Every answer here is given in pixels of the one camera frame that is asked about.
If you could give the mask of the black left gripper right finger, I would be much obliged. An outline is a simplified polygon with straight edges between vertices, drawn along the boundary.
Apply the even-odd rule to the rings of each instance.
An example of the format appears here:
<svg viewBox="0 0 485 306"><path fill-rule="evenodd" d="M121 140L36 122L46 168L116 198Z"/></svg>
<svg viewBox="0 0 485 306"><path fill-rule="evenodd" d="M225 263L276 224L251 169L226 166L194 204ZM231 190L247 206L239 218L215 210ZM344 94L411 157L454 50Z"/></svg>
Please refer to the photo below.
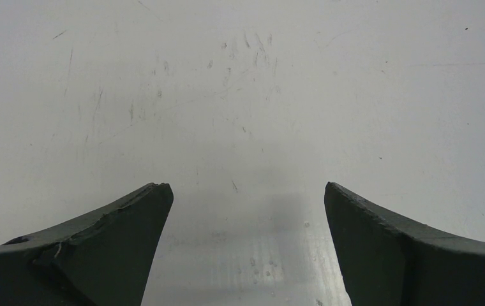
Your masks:
<svg viewBox="0 0 485 306"><path fill-rule="evenodd" d="M334 182L324 206L352 305L485 305L485 242L432 228Z"/></svg>

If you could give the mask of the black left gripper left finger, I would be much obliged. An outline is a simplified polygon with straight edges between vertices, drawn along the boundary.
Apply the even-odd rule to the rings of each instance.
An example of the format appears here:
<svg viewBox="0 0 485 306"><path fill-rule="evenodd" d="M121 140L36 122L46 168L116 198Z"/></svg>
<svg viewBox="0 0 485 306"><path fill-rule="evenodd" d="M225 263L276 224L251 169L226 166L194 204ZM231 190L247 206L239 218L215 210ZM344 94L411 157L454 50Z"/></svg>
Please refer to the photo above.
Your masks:
<svg viewBox="0 0 485 306"><path fill-rule="evenodd" d="M0 305L140 305L174 201L146 184L0 245Z"/></svg>

